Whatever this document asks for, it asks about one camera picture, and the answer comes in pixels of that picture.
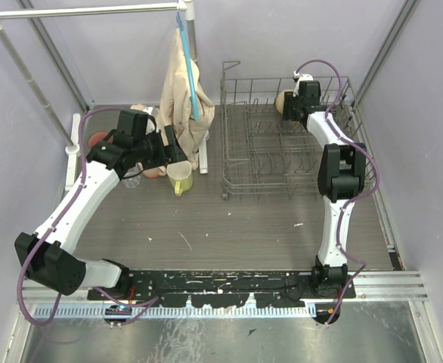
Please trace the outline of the peach pink mug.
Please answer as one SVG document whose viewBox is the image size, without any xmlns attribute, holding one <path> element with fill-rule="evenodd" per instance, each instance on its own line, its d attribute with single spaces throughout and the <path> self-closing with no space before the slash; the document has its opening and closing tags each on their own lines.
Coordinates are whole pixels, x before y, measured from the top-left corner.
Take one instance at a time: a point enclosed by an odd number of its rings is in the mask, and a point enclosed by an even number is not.
<svg viewBox="0 0 443 363">
<path fill-rule="evenodd" d="M 166 175 L 166 167 L 160 166 L 152 169 L 145 169 L 142 175 L 146 178 L 159 178 Z"/>
</svg>

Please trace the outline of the beige round mug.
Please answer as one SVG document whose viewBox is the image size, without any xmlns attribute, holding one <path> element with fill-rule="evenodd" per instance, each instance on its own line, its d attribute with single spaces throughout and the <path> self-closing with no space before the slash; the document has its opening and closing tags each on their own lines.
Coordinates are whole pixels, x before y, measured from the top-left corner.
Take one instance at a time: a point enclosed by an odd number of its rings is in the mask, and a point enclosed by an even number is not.
<svg viewBox="0 0 443 363">
<path fill-rule="evenodd" d="M 283 113 L 283 106 L 284 106 L 284 102 L 285 102 L 285 95 L 286 95 L 287 92 L 289 93 L 290 96 L 293 95 L 293 90 L 292 89 L 286 89 L 286 90 L 283 90 L 283 91 L 279 92 L 277 94 L 277 97 L 275 98 L 274 105 L 275 105 L 276 111 L 279 114 Z"/>
</svg>

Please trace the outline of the yellow-green mug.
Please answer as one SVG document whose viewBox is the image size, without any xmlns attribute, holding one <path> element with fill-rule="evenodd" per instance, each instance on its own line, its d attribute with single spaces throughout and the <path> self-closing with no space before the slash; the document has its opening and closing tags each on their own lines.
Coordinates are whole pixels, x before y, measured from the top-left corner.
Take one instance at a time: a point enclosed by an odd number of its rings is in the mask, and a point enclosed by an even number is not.
<svg viewBox="0 0 443 363">
<path fill-rule="evenodd" d="M 169 164 L 166 171 L 177 197 L 192 188 L 194 180 L 189 161 Z"/>
</svg>

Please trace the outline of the clear glass cup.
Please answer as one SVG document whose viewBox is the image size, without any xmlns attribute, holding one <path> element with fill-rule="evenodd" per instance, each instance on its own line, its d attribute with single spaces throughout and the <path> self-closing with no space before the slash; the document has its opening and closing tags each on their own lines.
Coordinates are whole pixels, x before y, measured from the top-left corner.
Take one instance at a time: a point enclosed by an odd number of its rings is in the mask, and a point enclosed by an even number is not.
<svg viewBox="0 0 443 363">
<path fill-rule="evenodd" d="M 122 178 L 122 183 L 127 188 L 135 188 L 136 186 L 139 185 L 140 181 L 141 181 L 141 171 L 139 170 L 138 167 L 133 167 L 129 169 Z"/>
</svg>

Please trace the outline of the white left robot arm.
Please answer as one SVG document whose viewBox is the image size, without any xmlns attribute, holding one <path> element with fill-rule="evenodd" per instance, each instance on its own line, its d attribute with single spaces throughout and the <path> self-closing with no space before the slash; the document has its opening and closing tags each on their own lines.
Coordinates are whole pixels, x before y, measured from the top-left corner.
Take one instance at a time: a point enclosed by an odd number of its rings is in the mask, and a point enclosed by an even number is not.
<svg viewBox="0 0 443 363">
<path fill-rule="evenodd" d="M 104 198 L 136 166 L 153 169 L 185 161 L 172 126 L 156 121 L 153 107 L 119 111 L 115 129 L 82 155 L 82 171 L 56 210 L 34 233 L 14 242 L 24 277 L 64 296 L 99 287 L 113 299 L 131 290 L 129 268 L 109 259 L 76 258 L 81 234 Z"/>
</svg>

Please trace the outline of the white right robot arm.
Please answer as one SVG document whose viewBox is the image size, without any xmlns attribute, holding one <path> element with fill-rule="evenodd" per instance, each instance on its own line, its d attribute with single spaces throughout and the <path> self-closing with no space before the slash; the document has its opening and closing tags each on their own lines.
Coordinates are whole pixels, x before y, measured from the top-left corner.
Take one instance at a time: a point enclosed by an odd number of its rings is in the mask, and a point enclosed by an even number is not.
<svg viewBox="0 0 443 363">
<path fill-rule="evenodd" d="M 348 280 L 345 248 L 355 198 L 364 190 L 366 147 L 348 138 L 321 105 L 318 81 L 308 74 L 296 74 L 294 82 L 294 89 L 283 93 L 282 117 L 301 123 L 322 148 L 318 190 L 324 201 L 324 229 L 311 269 L 311 288 L 315 295 L 327 298 Z"/>
</svg>

